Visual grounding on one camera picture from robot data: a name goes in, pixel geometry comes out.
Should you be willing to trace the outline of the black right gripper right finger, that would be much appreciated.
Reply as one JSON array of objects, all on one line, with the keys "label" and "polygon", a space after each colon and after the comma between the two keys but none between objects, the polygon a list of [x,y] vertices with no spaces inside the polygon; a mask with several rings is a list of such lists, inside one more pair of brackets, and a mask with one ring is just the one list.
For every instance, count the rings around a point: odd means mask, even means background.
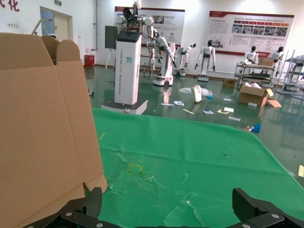
[{"label": "black right gripper right finger", "polygon": [[284,213],[273,203],[255,199],[241,188],[232,191],[232,208],[240,220],[233,228],[302,228],[304,222]]}]

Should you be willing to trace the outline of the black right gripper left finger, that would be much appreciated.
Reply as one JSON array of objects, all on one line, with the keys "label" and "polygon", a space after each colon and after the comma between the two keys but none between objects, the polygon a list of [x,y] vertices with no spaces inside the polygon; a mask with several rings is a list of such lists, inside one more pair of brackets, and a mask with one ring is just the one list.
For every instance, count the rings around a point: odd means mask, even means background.
[{"label": "black right gripper left finger", "polygon": [[58,212],[26,225],[26,228],[88,228],[98,221],[102,208],[102,188],[88,196],[70,200]]}]

